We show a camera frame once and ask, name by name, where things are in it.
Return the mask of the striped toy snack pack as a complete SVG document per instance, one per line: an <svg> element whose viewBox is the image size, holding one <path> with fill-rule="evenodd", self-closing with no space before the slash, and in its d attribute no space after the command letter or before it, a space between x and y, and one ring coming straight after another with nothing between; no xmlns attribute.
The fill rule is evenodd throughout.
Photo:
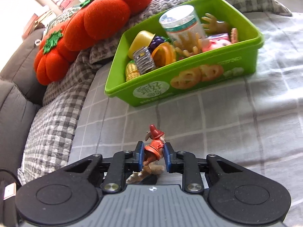
<svg viewBox="0 0 303 227"><path fill-rule="evenodd" d="M141 47L133 53L133 60L141 75L156 69L154 60L147 47Z"/></svg>

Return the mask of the yellow toy corn cob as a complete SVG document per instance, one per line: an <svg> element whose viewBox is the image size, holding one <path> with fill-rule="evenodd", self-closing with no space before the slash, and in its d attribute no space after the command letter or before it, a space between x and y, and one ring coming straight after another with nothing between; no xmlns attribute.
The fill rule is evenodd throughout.
<svg viewBox="0 0 303 227"><path fill-rule="evenodd" d="M140 74L135 62L129 61L126 65L126 69L125 69L126 81L128 82L128 81L136 79L137 77L140 77L140 76L141 76L141 74Z"/></svg>

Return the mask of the orange pumpkin cushion left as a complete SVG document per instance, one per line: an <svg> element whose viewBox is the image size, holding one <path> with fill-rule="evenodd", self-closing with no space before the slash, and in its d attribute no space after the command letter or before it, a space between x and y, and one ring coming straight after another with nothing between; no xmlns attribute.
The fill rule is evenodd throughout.
<svg viewBox="0 0 303 227"><path fill-rule="evenodd" d="M63 79L78 51L70 51L65 46L63 36L68 22L54 26L42 39L34 60L34 71L41 85L48 85Z"/></svg>

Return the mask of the orange pumpkin cushion right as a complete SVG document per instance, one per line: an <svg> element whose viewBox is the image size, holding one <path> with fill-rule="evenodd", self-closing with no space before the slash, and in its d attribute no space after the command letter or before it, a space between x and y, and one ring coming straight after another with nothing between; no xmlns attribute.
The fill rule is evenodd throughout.
<svg viewBox="0 0 303 227"><path fill-rule="evenodd" d="M87 49L115 35L129 18L143 11L152 0L87 0L64 29L64 44L70 51Z"/></svg>

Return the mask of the tan toy hand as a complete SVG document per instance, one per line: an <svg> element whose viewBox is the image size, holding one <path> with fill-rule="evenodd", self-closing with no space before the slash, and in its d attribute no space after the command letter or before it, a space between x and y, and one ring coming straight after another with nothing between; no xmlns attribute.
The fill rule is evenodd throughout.
<svg viewBox="0 0 303 227"><path fill-rule="evenodd" d="M214 15L206 13L202 18L202 27L207 36L230 33L231 26L225 21L219 21Z"/></svg>
<svg viewBox="0 0 303 227"><path fill-rule="evenodd" d="M203 39L200 37L199 33L188 33L188 39L180 35L179 40L175 40L173 45L176 52L184 57L189 58L191 56L202 53L202 43Z"/></svg>

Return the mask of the orange pumpkin cushion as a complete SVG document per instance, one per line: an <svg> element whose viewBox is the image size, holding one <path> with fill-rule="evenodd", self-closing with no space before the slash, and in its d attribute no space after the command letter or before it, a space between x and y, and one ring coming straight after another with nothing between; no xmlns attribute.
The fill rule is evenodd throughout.
<svg viewBox="0 0 303 227"><path fill-rule="evenodd" d="M68 22L54 26L42 39L34 60L34 71L41 85L48 85L63 79L78 51L70 51L65 46L63 36Z"/></svg>
<svg viewBox="0 0 303 227"><path fill-rule="evenodd" d="M143 11L152 0L87 0L64 29L64 44L70 51L87 49L115 35L129 18Z"/></svg>

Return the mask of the grey checked quilted blanket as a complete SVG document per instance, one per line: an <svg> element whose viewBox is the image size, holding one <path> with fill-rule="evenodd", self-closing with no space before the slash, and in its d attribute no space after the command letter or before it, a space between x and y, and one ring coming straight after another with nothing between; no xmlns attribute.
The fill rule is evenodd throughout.
<svg viewBox="0 0 303 227"><path fill-rule="evenodd" d="M65 77L47 86L17 170L21 184L67 165L80 113L99 69L89 62L89 55L89 49L81 51Z"/></svg>

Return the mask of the tan toy hand in box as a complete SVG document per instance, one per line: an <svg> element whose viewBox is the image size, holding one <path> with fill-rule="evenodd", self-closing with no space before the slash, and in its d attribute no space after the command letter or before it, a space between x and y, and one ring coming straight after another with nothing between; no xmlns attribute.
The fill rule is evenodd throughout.
<svg viewBox="0 0 303 227"><path fill-rule="evenodd" d="M188 33L188 39L180 35L179 40L175 40L173 45L176 52L184 57L189 58L191 56L202 53L202 43L203 39L200 37L199 33Z"/></svg>

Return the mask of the yellow plastic toy bowl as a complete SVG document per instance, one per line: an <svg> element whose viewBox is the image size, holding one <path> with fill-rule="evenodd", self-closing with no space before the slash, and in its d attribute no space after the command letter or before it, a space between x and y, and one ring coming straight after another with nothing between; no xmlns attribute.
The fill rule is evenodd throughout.
<svg viewBox="0 0 303 227"><path fill-rule="evenodd" d="M130 59L133 59L134 52L141 49L142 47L148 47L151 44L154 37L155 37L154 33L148 32L146 30L140 31L134 38L128 50L128 57Z"/></svg>

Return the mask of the grey grid bed sheet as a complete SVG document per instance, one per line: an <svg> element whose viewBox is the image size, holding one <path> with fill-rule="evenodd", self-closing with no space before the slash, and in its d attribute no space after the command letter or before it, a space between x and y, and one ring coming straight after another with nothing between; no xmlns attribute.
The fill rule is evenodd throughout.
<svg viewBox="0 0 303 227"><path fill-rule="evenodd" d="M204 89L131 107L104 93L110 64L96 73L69 162L133 150L150 124L176 151L217 154L284 185L286 225L302 225L302 14L247 14L263 33L256 72Z"/></svg>

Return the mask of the green patterned cushion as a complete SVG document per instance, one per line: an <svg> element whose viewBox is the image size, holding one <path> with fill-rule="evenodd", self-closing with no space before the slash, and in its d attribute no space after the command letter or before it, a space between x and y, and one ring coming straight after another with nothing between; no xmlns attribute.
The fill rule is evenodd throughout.
<svg viewBox="0 0 303 227"><path fill-rule="evenodd" d="M62 14L58 15L54 18L46 27L44 33L47 34L50 29L56 26L59 23L68 21L75 13L77 13L81 9L80 4L77 4L73 7L67 8L63 11Z"/></svg>

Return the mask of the clear lidded plastic cup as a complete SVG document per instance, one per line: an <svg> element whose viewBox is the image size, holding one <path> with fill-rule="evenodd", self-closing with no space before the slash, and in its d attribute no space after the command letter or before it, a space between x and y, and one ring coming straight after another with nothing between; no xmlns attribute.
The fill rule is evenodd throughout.
<svg viewBox="0 0 303 227"><path fill-rule="evenodd" d="M206 33L201 21L192 5L181 5L167 10L159 18L159 23L172 41L179 41L190 37L195 39L198 33L199 38L206 38Z"/></svg>

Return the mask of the purple toy grapes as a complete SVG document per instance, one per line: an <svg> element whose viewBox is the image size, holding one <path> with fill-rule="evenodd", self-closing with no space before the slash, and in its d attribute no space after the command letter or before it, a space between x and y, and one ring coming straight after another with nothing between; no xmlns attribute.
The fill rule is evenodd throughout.
<svg viewBox="0 0 303 227"><path fill-rule="evenodd" d="M149 44L148 50L150 51L150 53L152 53L156 49L156 47L165 42L169 42L169 39L163 36L155 36Z"/></svg>

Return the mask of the red hat gnome figurine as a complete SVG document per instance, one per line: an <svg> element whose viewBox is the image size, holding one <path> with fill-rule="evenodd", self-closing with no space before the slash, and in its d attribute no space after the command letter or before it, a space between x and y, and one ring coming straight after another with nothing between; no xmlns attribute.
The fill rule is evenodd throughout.
<svg viewBox="0 0 303 227"><path fill-rule="evenodd" d="M164 156L165 133L151 124L145 141L149 139L151 139L151 143L144 147L143 168L140 172L133 172L127 178L127 184L143 182L151 175L158 176L164 172L164 166L158 165L158 161Z"/></svg>

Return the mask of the pink toy figure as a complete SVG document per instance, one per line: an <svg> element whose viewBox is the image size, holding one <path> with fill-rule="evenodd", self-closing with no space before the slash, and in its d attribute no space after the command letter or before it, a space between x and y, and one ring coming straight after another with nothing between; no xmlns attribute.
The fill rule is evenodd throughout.
<svg viewBox="0 0 303 227"><path fill-rule="evenodd" d="M207 39L209 40L209 43L202 47L202 52L207 52L232 44L227 33L210 35Z"/></svg>

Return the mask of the grey sofa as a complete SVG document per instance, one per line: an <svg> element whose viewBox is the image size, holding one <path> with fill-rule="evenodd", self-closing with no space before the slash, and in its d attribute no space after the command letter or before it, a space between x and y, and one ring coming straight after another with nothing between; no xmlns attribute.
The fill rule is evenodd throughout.
<svg viewBox="0 0 303 227"><path fill-rule="evenodd" d="M16 174L33 119L42 107L46 86L36 77L35 45L44 29L31 33L1 70L1 168Z"/></svg>

